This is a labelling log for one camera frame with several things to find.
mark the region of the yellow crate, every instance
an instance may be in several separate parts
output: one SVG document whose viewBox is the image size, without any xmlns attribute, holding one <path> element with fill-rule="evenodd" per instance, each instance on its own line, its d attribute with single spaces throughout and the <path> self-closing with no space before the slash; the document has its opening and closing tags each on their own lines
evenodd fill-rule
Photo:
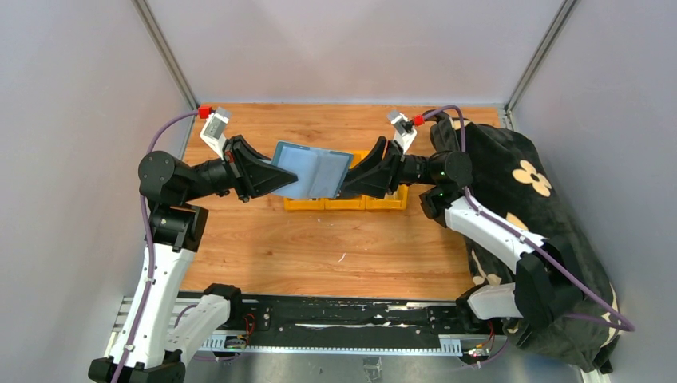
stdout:
<svg viewBox="0 0 677 383">
<path fill-rule="evenodd" d="M 350 151 L 353 153 L 353 162 L 350 163 L 350 168 L 353 168 L 355 165 L 359 164 L 369 151 L 364 150 L 355 150 Z M 353 199 L 330 199 L 327 198 L 324 201 L 325 210 L 364 210 L 366 207 L 366 197 L 361 195 Z"/>
<path fill-rule="evenodd" d="M 353 153 L 353 162 L 350 167 L 354 167 L 369 154 L 367 150 L 349 151 Z M 400 185 L 393 195 L 386 195 L 385 199 L 376 199 L 361 195 L 354 199 L 284 199 L 284 210 L 405 210 L 406 198 L 409 188 L 406 185 Z"/>
<path fill-rule="evenodd" d="M 324 198 L 284 199 L 284 210 L 324 210 Z"/>
<path fill-rule="evenodd" d="M 400 185 L 393 195 L 386 195 L 385 199 L 366 197 L 367 210 L 405 210 L 409 187 Z"/>
</svg>

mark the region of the wooden floor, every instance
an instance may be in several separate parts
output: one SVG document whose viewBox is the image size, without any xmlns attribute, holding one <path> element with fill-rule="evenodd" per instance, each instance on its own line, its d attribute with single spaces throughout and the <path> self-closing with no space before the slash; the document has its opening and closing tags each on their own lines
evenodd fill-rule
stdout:
<svg viewBox="0 0 677 383">
<path fill-rule="evenodd" d="M 393 108 L 369 105 L 221 104 L 232 112 L 226 136 L 242 134 L 272 156 L 279 140 L 337 150 L 370 150 L 378 136 L 392 138 Z M 398 110 L 411 117 L 424 107 Z M 466 118 L 499 125 L 496 109 L 464 108 Z M 197 120 L 184 160 L 215 158 L 198 134 Z M 410 154 L 433 153 L 429 128 L 419 129 Z M 200 250 L 183 290 L 213 282 L 246 293 L 348 297 L 455 299 L 473 284 L 461 236 L 423 215 L 410 189 L 405 211 L 285 211 L 281 197 L 241 203 L 235 195 L 196 201 L 209 209 Z"/>
</svg>

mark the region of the metal frame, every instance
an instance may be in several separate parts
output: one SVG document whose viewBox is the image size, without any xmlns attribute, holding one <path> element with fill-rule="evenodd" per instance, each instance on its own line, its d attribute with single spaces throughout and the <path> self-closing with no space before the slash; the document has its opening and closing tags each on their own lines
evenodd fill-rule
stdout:
<svg viewBox="0 0 677 383">
<path fill-rule="evenodd" d="M 178 294 L 178 298 L 174 302 L 174 306 L 172 308 L 172 313 L 169 316 L 168 319 L 168 324 L 166 331 L 172 331 L 175 328 L 175 324 L 178 321 L 178 318 L 180 315 L 182 315 L 183 312 L 185 312 L 185 308 L 190 306 L 190 305 L 196 305 L 200 303 L 200 298 L 202 293 L 196 293 L 196 292 L 180 292 Z M 261 299 L 263 299 L 264 302 L 267 302 L 269 298 L 281 298 L 285 299 L 288 302 L 289 301 L 294 301 L 295 299 L 299 298 L 306 298 L 307 296 L 305 295 L 269 295 L 269 294 L 245 294 L 243 296 L 243 303 L 248 304 L 248 305 L 256 305 L 261 303 Z M 422 311 L 423 315 L 427 315 L 428 318 L 430 319 L 429 322 L 425 324 L 420 324 L 420 331 L 421 334 L 423 334 L 424 331 L 430 331 L 430 328 L 434 329 L 435 328 L 435 322 L 434 319 L 435 317 L 433 316 L 433 309 L 439 310 L 443 307 L 449 306 L 453 307 L 455 306 L 455 302 L 453 301 L 408 301 L 408 300 L 402 300 L 402 299 L 387 299 L 387 298 L 379 298 L 377 300 L 371 300 L 371 299 L 366 299 L 366 298 L 356 298 L 353 301 L 353 304 L 351 305 L 350 301 L 347 301 L 346 299 L 348 298 L 335 298 L 337 301 L 335 301 L 336 304 L 339 304 L 340 306 L 345 306 L 348 312 L 354 313 L 355 311 L 352 309 L 359 308 L 359 307 L 365 307 L 365 305 L 368 306 L 373 306 L 375 304 L 382 304 L 384 307 L 381 308 L 381 310 L 385 310 L 386 312 L 392 312 L 392 313 L 400 313 L 400 312 L 409 312 L 411 313 L 412 311 L 418 310 Z M 109 341 L 109 346 L 107 347 L 105 351 L 105 355 L 111 355 L 111 353 L 114 351 L 113 347 L 115 345 L 115 342 L 121 339 L 121 337 L 124 337 L 122 334 L 122 330 L 124 328 L 125 323 L 129 319 L 129 315 L 133 313 L 133 308 L 134 308 L 134 301 L 132 297 L 124 297 L 122 299 L 122 303 L 120 306 L 120 309 L 118 310 L 118 315 L 115 321 L 115 324 L 113 325 L 113 331 L 111 333 L 110 341 Z M 274 313 L 278 309 L 277 306 L 271 306 L 271 312 Z M 416 322 L 416 319 L 409 319 L 412 322 Z M 273 326 L 269 330 L 265 331 L 271 331 L 277 333 L 283 331 L 283 327 L 280 327 L 277 329 L 275 325 L 275 328 Z M 237 335 L 244 334 L 242 330 L 223 330 L 223 329 L 217 329 L 216 326 L 214 326 L 215 330 L 212 331 L 211 335 L 208 338 L 205 338 L 204 342 L 202 343 L 200 347 L 200 351 L 203 352 L 211 352 L 211 351 L 219 351 L 219 352 L 243 352 L 241 350 L 235 350 L 231 348 L 225 347 L 223 344 L 223 340 L 226 337 L 235 337 Z M 401 328 L 398 328 L 398 326 L 393 326 L 390 327 L 395 333 L 398 333 L 398 331 Z M 276 346 L 276 345 L 250 345 L 248 346 L 244 352 L 245 353 L 312 353 L 312 354 L 357 354 L 357 355 L 370 355 L 370 356 L 394 356 L 394 355 L 406 355 L 406 356 L 455 356 L 455 357 L 460 357 L 464 354 L 464 349 L 472 349 L 473 347 L 476 346 L 478 342 L 482 342 L 486 340 L 487 334 L 486 333 L 477 333 L 477 334 L 467 334 L 465 332 L 459 332 L 459 329 L 454 330 L 441 330 L 439 333 L 432 333 L 431 336 L 438 339 L 439 345 L 436 345 L 435 347 L 432 347 L 432 345 L 428 342 L 427 347 L 423 347 L 425 343 L 417 344 L 416 346 L 410 347 L 410 348 L 373 348 L 373 347 L 333 347 L 333 346 L 324 346 L 324 347 L 317 347 L 317 346 L 304 346 L 304 345 L 298 345 L 298 346 Z M 497 346 L 500 347 L 504 342 L 507 341 L 507 337 L 505 335 L 498 334 L 497 338 Z"/>
<path fill-rule="evenodd" d="M 162 56 L 165 64 L 167 65 L 169 72 L 172 75 L 172 78 L 176 82 L 179 90 L 181 91 L 182 96 L 184 97 L 186 103 L 189 107 L 196 109 L 200 104 L 196 99 L 195 94 L 193 93 L 188 80 L 181 71 L 169 45 L 160 30 L 160 27 L 157 24 L 156 19 L 152 15 L 150 6 L 146 0 L 132 0 L 132 4 L 137 9 L 139 16 L 141 17 L 142 22 L 145 24 L 148 34 L 150 34 L 153 42 L 155 43 L 160 55 Z M 519 103 L 521 97 L 524 95 L 526 89 L 529 86 L 529 83 L 536 75 L 536 72 L 542 65 L 544 59 L 547 57 L 548 52 L 552 48 L 555 40 L 560 34 L 560 31 L 564 28 L 566 21 L 570 18 L 573 10 L 578 4 L 578 0 L 564 0 L 560 5 L 557 14 L 552 20 L 547 32 L 543 36 L 538 48 L 534 52 L 531 60 L 527 64 L 525 71 L 522 73 L 520 80 L 517 82 L 513 92 L 510 95 L 508 102 L 505 105 L 498 106 L 497 112 L 501 122 L 502 128 L 507 128 L 510 130 L 516 130 L 515 122 L 513 119 L 513 110 Z M 194 125 L 195 120 L 191 123 L 191 128 L 188 129 L 186 137 L 184 139 L 184 144 L 180 149 L 180 154 L 183 156 L 186 146 L 188 144 L 188 139 L 190 138 L 192 126 Z M 178 314 L 178 310 L 183 305 L 189 304 L 193 300 L 191 299 L 178 299 L 176 306 L 173 310 L 173 315 Z M 128 301 L 123 301 L 123 307 L 129 306 Z M 121 308 L 120 315 L 116 321 L 116 326 L 111 334 L 111 339 L 108 344 L 108 349 L 113 346 L 113 341 L 117 335 L 117 332 L 120 330 L 121 323 L 124 321 L 125 312 Z M 581 374 L 585 382 L 597 383 L 597 382 L 609 382 L 608 375 L 601 375 L 598 372 L 593 373 L 582 373 Z"/>
<path fill-rule="evenodd" d="M 157 50 L 160 52 L 164 63 L 169 69 L 169 73 L 176 82 L 176 86 L 179 87 L 181 95 L 183 95 L 188 106 L 190 106 L 192 109 L 197 109 L 200 104 L 198 103 L 195 94 L 192 92 L 186 76 L 183 72 L 181 72 L 181 68 L 179 67 L 178 62 L 176 62 L 172 50 L 169 49 L 169 44 L 167 44 L 167 40 L 164 38 L 164 35 L 160 30 L 160 26 L 157 24 L 155 17 L 152 15 L 152 11 L 150 10 L 148 2 L 146 0 L 132 0 L 132 4 L 137 9 L 141 21 L 146 26 L 148 34 L 155 43 Z"/>
<path fill-rule="evenodd" d="M 557 11 L 555 18 L 550 23 L 548 31 L 543 36 L 543 39 L 540 41 L 538 48 L 536 48 L 536 52 L 533 54 L 531 61 L 529 61 L 529 63 L 527 64 L 525 71 L 522 73 L 522 77 L 520 77 L 520 80 L 517 82 L 517 85 L 515 85 L 513 93 L 510 95 L 508 102 L 505 104 L 504 110 L 507 120 L 506 127 L 515 130 L 513 121 L 513 110 L 515 109 L 515 106 L 524 95 L 525 90 L 529 86 L 529 82 L 531 82 L 534 75 L 540 68 L 540 65 L 543 63 L 545 57 L 548 55 L 548 52 L 552 48 L 552 44 L 559 36 L 562 28 L 564 28 L 564 24 L 566 24 L 567 20 L 571 16 L 577 4 L 578 0 L 564 0 L 562 2 L 562 5 Z"/>
</svg>

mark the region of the gray wall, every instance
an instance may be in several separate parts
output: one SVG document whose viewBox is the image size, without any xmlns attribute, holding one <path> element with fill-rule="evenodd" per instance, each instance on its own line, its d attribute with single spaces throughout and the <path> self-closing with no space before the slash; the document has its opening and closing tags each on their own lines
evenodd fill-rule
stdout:
<svg viewBox="0 0 677 383">
<path fill-rule="evenodd" d="M 86 381 L 140 271 L 138 160 L 187 107 L 130 1 L 3 2 L 0 52 L 0 381 Z"/>
<path fill-rule="evenodd" d="M 508 100 L 561 0 L 150 0 L 201 101 Z"/>
<path fill-rule="evenodd" d="M 677 3 L 580 2 L 516 110 L 637 325 L 612 381 L 674 381 Z"/>
</svg>

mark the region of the open book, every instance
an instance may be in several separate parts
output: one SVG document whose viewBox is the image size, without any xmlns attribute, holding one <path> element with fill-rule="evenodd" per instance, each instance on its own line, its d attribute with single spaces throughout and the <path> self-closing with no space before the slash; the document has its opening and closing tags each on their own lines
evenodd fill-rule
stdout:
<svg viewBox="0 0 677 383">
<path fill-rule="evenodd" d="M 352 161 L 351 153 L 280 141 L 271 163 L 296 174 L 299 180 L 273 194 L 291 199 L 334 198 Z"/>
</svg>

